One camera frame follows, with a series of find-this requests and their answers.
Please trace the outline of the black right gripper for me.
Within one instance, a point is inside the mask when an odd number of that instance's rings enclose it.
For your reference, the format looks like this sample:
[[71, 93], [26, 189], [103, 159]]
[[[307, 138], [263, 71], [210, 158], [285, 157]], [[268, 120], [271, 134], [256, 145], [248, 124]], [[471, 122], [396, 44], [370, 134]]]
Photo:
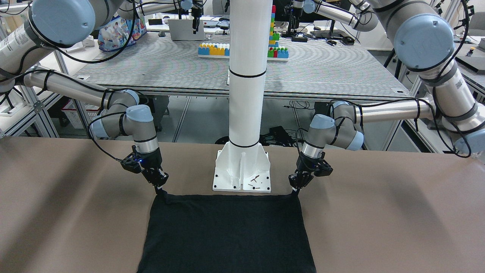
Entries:
[[161, 152], [141, 153], [141, 166], [144, 178], [155, 186], [156, 195], [163, 196], [165, 191], [163, 185], [167, 182], [169, 175], [162, 168]]

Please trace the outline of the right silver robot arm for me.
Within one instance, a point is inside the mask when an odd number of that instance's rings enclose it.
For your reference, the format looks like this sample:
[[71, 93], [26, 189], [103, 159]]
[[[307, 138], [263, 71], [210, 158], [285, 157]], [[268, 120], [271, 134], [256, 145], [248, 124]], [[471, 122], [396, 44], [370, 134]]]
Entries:
[[121, 7], [128, 7], [128, 19], [138, 17], [135, 0], [34, 0], [28, 5], [27, 19], [1, 42], [1, 92], [16, 85], [41, 88], [105, 111], [86, 125], [87, 135], [98, 138], [131, 136], [132, 151], [123, 159], [111, 156], [124, 170], [141, 173], [163, 193], [169, 175], [163, 171], [162, 155], [154, 118], [148, 105], [140, 102], [133, 89], [111, 89], [39, 65], [53, 52], [82, 42], [106, 25]]

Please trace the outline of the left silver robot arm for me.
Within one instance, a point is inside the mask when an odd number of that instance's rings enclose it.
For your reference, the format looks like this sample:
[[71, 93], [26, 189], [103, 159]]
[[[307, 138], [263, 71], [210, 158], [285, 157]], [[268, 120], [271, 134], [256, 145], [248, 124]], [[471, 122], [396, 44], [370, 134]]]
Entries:
[[353, 1], [353, 5], [358, 10], [353, 17], [325, 2], [318, 3], [315, 11], [359, 32], [380, 23], [398, 60], [416, 73], [427, 93], [370, 104], [331, 100], [326, 114], [315, 115], [305, 130], [296, 170], [289, 175], [292, 189], [299, 192], [314, 177], [332, 173], [324, 158], [325, 147], [360, 150], [367, 122], [441, 121], [450, 138], [445, 147], [453, 154], [467, 158], [483, 152], [484, 105], [473, 97], [455, 60], [459, 48], [447, 20], [423, 0], [364, 0]]

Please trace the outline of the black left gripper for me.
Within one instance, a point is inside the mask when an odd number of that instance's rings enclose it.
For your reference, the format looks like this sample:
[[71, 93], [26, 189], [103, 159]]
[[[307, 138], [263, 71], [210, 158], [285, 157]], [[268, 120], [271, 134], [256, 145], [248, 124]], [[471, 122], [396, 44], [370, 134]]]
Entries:
[[298, 197], [302, 188], [306, 187], [314, 178], [313, 174], [322, 172], [322, 155], [317, 158], [309, 157], [299, 152], [296, 162], [296, 171], [289, 175], [289, 183], [293, 187], [291, 196]]

